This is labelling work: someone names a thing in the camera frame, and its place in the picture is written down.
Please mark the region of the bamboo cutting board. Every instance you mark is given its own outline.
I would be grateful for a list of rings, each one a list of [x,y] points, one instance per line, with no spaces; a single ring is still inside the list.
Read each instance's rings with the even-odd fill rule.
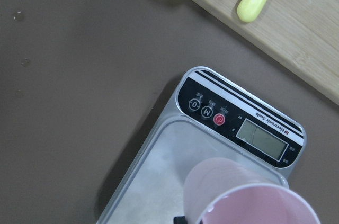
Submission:
[[[191,1],[338,103],[338,0],[267,0],[251,23],[240,0]]]

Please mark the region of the pink plastic cup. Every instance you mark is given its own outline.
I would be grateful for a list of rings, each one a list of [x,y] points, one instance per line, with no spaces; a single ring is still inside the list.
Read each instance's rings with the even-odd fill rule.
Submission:
[[[192,168],[183,190],[187,223],[319,223],[310,204],[227,158]]]

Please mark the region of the digital kitchen scale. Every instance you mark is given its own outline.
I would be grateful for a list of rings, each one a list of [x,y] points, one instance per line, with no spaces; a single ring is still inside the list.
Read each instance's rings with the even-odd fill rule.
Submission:
[[[307,143],[304,128],[208,67],[188,70],[98,223],[183,223],[190,170],[229,158],[288,187]]]

